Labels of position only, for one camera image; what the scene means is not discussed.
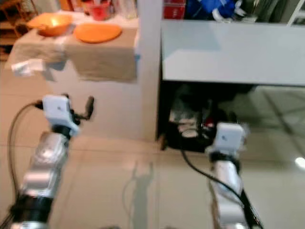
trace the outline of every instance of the tiled floor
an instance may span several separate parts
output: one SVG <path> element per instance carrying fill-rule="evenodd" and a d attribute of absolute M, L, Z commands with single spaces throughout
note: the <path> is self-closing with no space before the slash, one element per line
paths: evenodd
<path fill-rule="evenodd" d="M 50 93 L 44 79 L 15 78 L 2 67 L 3 63 L 0 72 L 1 218 L 12 200 L 6 162 L 10 123 L 24 104 Z M 283 115 L 297 132 L 297 136 L 288 135 L 266 100 L 265 92 L 282 112 L 304 105 L 302 98 L 295 98 L 305 98 L 302 90 L 294 90 L 290 95 L 291 90 L 272 88 L 258 88 L 248 96 L 237 97 L 230 105 L 249 123 L 252 131 L 247 150 L 241 155 L 244 186 L 266 229 L 301 229 L 305 225 L 305 171 L 294 165 L 294 159 L 305 149 L 302 132 L 305 124 L 301 120 L 305 110 Z M 19 177 L 29 164 L 42 130 L 47 129 L 48 123 L 41 111 L 30 111 L 23 120 L 16 142 Z M 201 169 L 209 169 L 204 155 L 191 153 L 190 158 Z M 81 135 L 71 144 L 62 177 L 51 228 L 212 229 L 207 181 L 183 162 L 178 151 L 160 151 L 158 144 Z"/>

